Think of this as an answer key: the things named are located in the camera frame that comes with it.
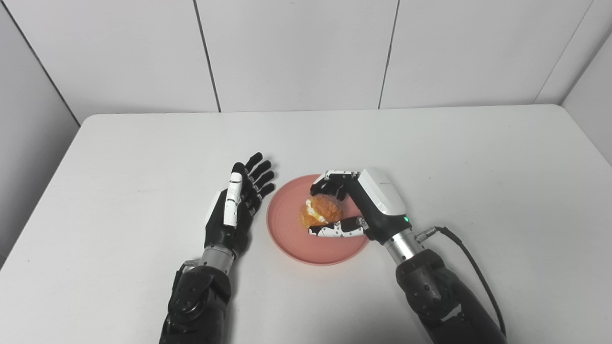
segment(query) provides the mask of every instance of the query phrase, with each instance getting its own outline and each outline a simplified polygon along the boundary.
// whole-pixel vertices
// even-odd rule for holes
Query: black arm cover
[[[221,343],[230,297],[229,278],[213,267],[177,271],[160,344]]]
[[[401,263],[395,276],[434,343],[506,344],[482,304],[434,251],[424,250]],[[458,306],[459,314],[442,320]]]

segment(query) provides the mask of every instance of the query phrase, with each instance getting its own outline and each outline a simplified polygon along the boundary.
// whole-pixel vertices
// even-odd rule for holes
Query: wall seam
[[[76,124],[81,127],[81,123],[77,120],[77,117],[75,116],[74,112],[72,112],[72,109],[70,109],[70,107],[68,106],[68,103],[66,102],[66,99],[64,98],[64,96],[62,95],[61,92],[59,92],[58,86],[55,85],[55,82],[53,81],[53,79],[51,79],[51,75],[49,75],[49,73],[47,72],[47,69],[45,68],[45,66],[42,64],[42,61],[40,60],[40,58],[38,57],[38,55],[36,54],[36,51],[34,51],[34,48],[32,47],[32,45],[30,44],[30,41],[28,41],[28,38],[26,37],[26,35],[23,33],[23,30],[21,30],[21,28],[19,27],[19,24],[17,24],[17,20],[15,20],[15,17],[13,17],[13,14],[10,13],[10,10],[8,8],[8,6],[6,6],[6,4],[4,3],[4,0],[0,0],[0,3],[2,3],[2,6],[4,7],[4,10],[9,14],[10,19],[13,21],[13,25],[15,25],[15,27],[17,28],[17,31],[19,31],[19,34],[21,35],[21,37],[23,38],[23,40],[26,42],[26,44],[28,45],[28,48],[30,49],[30,51],[32,52],[32,55],[34,55],[34,58],[36,58],[36,61],[38,62],[40,68],[42,68],[43,72],[45,72],[45,75],[47,76],[47,79],[49,79],[49,82],[51,83],[51,85],[53,86],[53,88],[55,89],[55,92],[58,93],[59,98],[62,100],[62,102],[64,103],[64,105],[66,106],[66,108],[68,109],[68,111],[70,112],[70,115],[72,116],[72,119],[75,120]]]
[[[382,86],[381,86],[381,95],[378,98],[378,109],[381,108],[381,103],[383,102],[383,91],[384,91],[384,83],[387,80],[387,70],[389,69],[389,60],[391,60],[391,48],[393,47],[393,37],[395,35],[395,25],[397,24],[397,13],[400,11],[400,1],[397,0],[397,6],[395,8],[395,18],[393,19],[393,28],[391,29],[391,40],[389,42],[389,51],[387,52],[387,62],[384,66],[384,74],[382,75]]]
[[[591,9],[591,6],[593,6],[593,2],[595,2],[595,0],[591,0],[591,3],[589,4],[589,7],[587,7],[586,11],[584,11],[584,14],[582,14],[582,18],[580,18],[580,21],[578,22],[578,25],[576,26],[576,28],[572,32],[572,35],[570,36],[570,39],[567,41],[567,44],[565,45],[565,47],[561,51],[561,54],[559,55],[559,58],[557,58],[557,61],[554,63],[554,66],[550,70],[550,73],[548,73],[548,76],[546,77],[546,80],[544,80],[544,84],[542,84],[542,87],[540,88],[538,93],[535,95],[535,98],[534,98],[533,102],[531,102],[532,104],[535,104],[537,99],[540,97],[540,94],[542,93],[542,90],[544,89],[544,86],[546,86],[546,84],[548,83],[548,80],[550,79],[550,76],[553,74],[554,70],[557,68],[557,65],[559,64],[559,61],[561,61],[561,58],[563,57],[563,55],[565,54],[565,51],[567,50],[567,47],[569,47],[570,43],[572,43],[572,39],[576,35],[576,32],[578,32],[578,29],[580,28],[580,25],[582,25],[582,21],[586,17],[586,14],[589,13],[589,11]]]
[[[215,77],[212,75],[211,58],[208,55],[208,47],[206,46],[206,39],[204,38],[204,29],[202,28],[202,19],[200,18],[200,11],[198,10],[197,0],[193,0],[193,9],[195,10],[196,18],[198,19],[200,37],[202,38],[202,45],[204,46],[204,55],[206,55],[206,63],[208,64],[208,72],[211,75],[212,91],[215,94],[215,101],[217,102],[217,110],[221,112],[221,103],[219,103],[219,95],[217,94],[217,85],[215,84]]]

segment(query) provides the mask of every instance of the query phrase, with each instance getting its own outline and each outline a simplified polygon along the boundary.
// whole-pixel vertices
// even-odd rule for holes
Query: robotic arm
[[[219,344],[231,298],[228,273],[247,248],[248,230],[263,198],[274,190],[272,164],[257,153],[237,162],[227,189],[218,192],[206,221],[204,253],[176,272],[160,344]]]
[[[421,245],[436,231],[441,231],[454,241],[456,238],[458,244],[459,239],[447,228],[436,227],[415,234],[406,216],[405,205],[381,170],[367,168],[361,173],[327,171],[315,181],[310,193],[334,195],[341,200],[346,194],[351,196],[363,217],[313,226],[310,234],[322,236],[337,232],[347,236],[347,233],[363,233],[370,240],[385,246],[397,264],[397,283],[434,343],[506,343],[501,312],[498,312],[500,327],[497,327],[469,288],[445,267],[442,258]],[[463,244],[460,245],[477,269],[496,311],[499,311],[482,273]],[[457,307],[461,307],[461,311],[448,317]]]

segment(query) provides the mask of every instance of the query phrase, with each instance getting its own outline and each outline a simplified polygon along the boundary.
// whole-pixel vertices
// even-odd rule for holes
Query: cable connector
[[[429,239],[432,235],[436,234],[437,231],[439,231],[439,227],[429,227],[426,230],[422,231],[421,233],[417,234],[414,236],[414,240],[416,240],[419,244],[422,243],[423,241]]]

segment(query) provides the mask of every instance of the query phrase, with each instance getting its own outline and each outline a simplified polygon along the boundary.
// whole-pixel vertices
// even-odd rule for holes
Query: pastry
[[[336,197],[316,195],[300,207],[300,222],[306,227],[321,226],[342,219],[342,204]]]

